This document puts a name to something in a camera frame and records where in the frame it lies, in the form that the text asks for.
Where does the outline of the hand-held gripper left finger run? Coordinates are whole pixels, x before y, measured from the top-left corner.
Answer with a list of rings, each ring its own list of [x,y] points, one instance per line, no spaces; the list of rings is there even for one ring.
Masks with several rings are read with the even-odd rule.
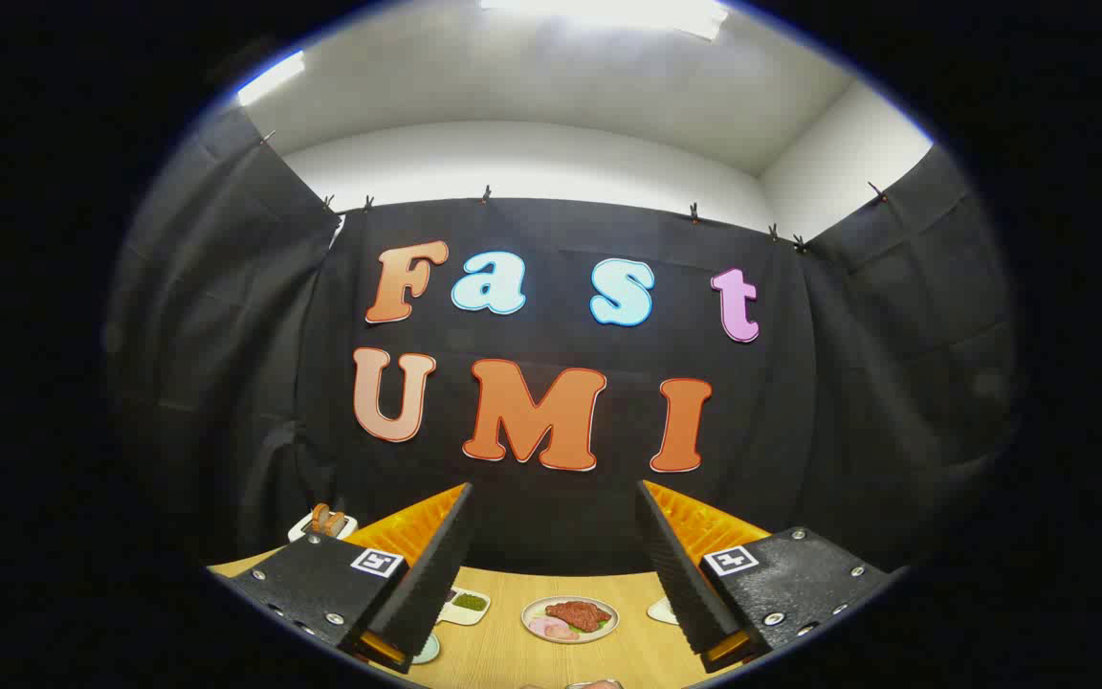
[[[343,655],[407,672],[469,552],[474,492],[465,481],[345,538],[306,532],[224,584]]]

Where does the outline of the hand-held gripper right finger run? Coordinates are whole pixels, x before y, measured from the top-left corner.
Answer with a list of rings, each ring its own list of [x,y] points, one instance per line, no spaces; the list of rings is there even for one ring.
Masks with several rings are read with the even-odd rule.
[[[635,515],[679,628],[707,672],[815,635],[901,574],[815,529],[768,532],[648,480],[638,481]]]

